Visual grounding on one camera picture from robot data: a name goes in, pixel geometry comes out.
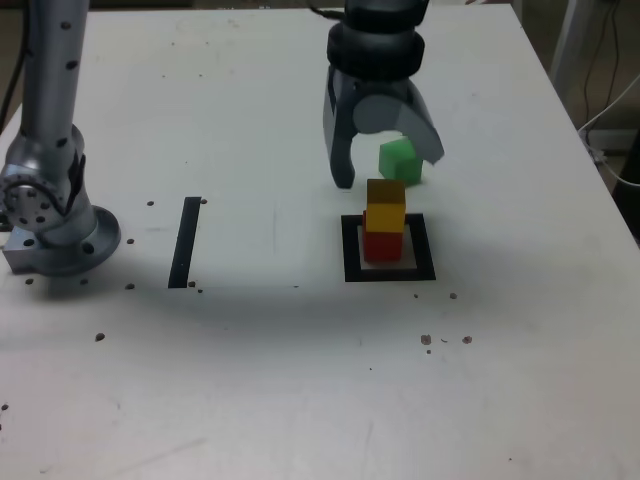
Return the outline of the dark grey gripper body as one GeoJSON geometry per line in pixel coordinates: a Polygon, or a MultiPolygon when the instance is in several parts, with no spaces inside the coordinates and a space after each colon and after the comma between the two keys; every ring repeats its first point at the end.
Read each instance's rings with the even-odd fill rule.
{"type": "Polygon", "coordinates": [[[362,100],[371,96],[387,96],[399,100],[409,100],[409,81],[365,80],[357,77],[344,77],[344,96],[347,99],[362,100]]]}

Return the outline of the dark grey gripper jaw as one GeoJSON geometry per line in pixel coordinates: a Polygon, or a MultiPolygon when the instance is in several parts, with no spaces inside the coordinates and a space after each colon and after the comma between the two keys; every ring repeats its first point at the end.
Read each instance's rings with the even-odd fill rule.
{"type": "Polygon", "coordinates": [[[353,120],[357,102],[355,79],[330,66],[325,87],[323,132],[331,175],[340,189],[351,189],[355,179],[351,145],[358,133],[353,120]]]}

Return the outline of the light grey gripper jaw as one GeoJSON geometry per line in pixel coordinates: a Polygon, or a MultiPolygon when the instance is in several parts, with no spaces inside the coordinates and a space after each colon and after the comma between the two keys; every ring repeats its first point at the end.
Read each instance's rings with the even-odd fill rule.
{"type": "Polygon", "coordinates": [[[376,93],[361,99],[353,112],[355,127],[362,134],[400,132],[421,160],[435,165],[444,156],[440,136],[415,85],[405,88],[403,94],[376,93]]]}

